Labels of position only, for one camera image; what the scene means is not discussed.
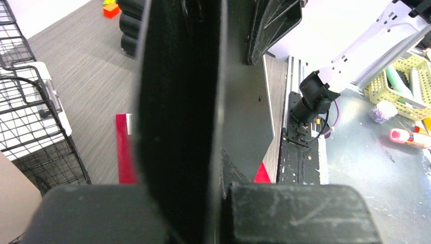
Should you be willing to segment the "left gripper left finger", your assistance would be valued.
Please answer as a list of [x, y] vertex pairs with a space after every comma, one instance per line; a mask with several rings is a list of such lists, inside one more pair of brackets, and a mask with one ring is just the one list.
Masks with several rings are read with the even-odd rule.
[[138, 185], [58, 186], [42, 199], [21, 243], [168, 243]]

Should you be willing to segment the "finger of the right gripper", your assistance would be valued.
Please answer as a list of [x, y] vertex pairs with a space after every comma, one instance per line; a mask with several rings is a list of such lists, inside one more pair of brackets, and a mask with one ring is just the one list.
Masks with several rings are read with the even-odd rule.
[[247, 62], [255, 65], [277, 41], [302, 20], [300, 0], [255, 1]]

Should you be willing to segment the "beige folder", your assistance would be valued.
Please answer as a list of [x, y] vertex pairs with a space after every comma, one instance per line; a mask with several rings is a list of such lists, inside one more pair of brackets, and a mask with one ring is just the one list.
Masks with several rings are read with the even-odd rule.
[[25, 232], [41, 200], [35, 185], [1, 154], [1, 243]]

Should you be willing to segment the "black clip file folder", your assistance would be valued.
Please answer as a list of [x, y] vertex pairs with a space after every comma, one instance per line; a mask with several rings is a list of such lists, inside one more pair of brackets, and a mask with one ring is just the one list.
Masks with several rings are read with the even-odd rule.
[[251, 94], [255, 1], [146, 1], [132, 152], [163, 243], [214, 243], [225, 97]]

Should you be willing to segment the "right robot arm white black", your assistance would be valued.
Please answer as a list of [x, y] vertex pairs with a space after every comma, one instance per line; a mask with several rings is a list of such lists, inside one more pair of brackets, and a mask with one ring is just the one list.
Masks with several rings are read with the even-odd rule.
[[[263, 54], [302, 18], [300, 1], [256, 1], [248, 38], [247, 62], [255, 65]], [[360, 36], [331, 63], [311, 72], [300, 84], [302, 100], [291, 111], [309, 124], [329, 111], [347, 84], [388, 51], [430, 26], [430, 1], [391, 1]]]

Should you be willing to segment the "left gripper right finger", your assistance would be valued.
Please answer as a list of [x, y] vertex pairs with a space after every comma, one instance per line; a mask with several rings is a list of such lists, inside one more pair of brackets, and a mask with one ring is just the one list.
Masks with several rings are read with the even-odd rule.
[[343, 185], [254, 183], [221, 150], [221, 243], [381, 243], [364, 198]]

